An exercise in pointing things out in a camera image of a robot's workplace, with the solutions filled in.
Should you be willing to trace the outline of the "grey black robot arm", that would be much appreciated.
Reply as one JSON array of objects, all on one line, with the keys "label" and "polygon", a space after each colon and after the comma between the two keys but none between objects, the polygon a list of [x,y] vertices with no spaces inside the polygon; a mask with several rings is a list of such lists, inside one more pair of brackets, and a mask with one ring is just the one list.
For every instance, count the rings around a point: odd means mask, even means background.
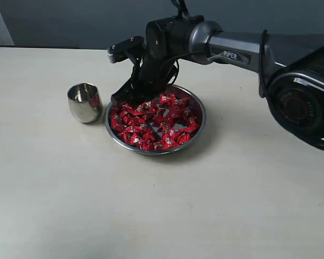
[{"label": "grey black robot arm", "polygon": [[203,16],[170,17],[149,22],[145,37],[125,40],[107,53],[112,63],[133,63],[130,78],[111,97],[114,103],[162,93],[180,59],[255,72],[259,96],[278,124],[324,151],[324,35],[225,32]]}]

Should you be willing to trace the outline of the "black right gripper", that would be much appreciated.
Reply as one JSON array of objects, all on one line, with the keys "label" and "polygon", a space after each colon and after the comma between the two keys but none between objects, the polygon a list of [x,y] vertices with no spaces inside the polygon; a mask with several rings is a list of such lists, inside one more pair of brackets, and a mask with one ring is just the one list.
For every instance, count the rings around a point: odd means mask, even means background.
[{"label": "black right gripper", "polygon": [[131,107],[150,101],[166,90],[167,84],[177,73],[174,63],[177,58],[155,59],[147,52],[143,54],[138,75],[124,83],[111,95],[113,103],[128,103]]}]

